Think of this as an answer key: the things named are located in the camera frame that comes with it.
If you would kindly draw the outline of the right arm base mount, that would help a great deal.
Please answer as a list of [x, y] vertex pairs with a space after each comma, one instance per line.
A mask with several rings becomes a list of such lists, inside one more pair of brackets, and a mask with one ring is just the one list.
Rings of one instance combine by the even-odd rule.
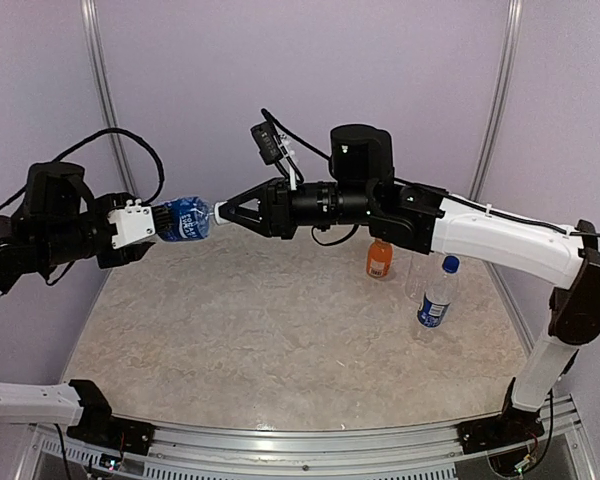
[[545, 434], [539, 410], [528, 412], [513, 406], [514, 385], [515, 378], [507, 388], [499, 413], [466, 420], [456, 425], [458, 439], [465, 455], [539, 439]]

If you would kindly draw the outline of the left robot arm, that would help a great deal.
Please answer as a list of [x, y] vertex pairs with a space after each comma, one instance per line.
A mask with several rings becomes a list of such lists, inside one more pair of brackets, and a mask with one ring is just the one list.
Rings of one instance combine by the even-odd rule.
[[[0, 299], [29, 274], [45, 281], [59, 266], [96, 258], [104, 268], [140, 260], [157, 233], [151, 206], [126, 193], [95, 197], [83, 167], [37, 163], [23, 200], [0, 215]], [[100, 389], [89, 380], [56, 385], [0, 382], [0, 424], [57, 424], [113, 443], [120, 424]]]

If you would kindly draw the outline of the white bottle cap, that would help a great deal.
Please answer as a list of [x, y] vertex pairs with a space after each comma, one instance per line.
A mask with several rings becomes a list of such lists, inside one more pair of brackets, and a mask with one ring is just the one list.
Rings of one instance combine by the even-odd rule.
[[224, 201], [216, 202], [213, 206], [214, 221], [217, 225], [227, 224], [228, 220], [221, 215], [221, 207], [225, 204]]

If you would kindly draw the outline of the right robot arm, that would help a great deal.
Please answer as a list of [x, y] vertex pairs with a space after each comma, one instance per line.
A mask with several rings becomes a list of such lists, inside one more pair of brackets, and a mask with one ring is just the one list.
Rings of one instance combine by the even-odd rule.
[[274, 178], [215, 207], [217, 218], [267, 238], [301, 226], [360, 225], [374, 238], [421, 254], [475, 258], [551, 284], [546, 333], [513, 380], [491, 433], [515, 442], [580, 347], [600, 334], [599, 234], [587, 221], [554, 225], [399, 180], [387, 131], [347, 124], [330, 133], [327, 182]]

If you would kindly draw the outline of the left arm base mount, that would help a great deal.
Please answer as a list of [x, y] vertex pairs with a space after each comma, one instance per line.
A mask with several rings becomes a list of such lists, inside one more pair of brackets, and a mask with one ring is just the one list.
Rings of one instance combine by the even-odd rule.
[[115, 416], [102, 391], [91, 380], [69, 381], [83, 408], [79, 422], [66, 430], [72, 439], [122, 453], [147, 456], [155, 433], [151, 423]]

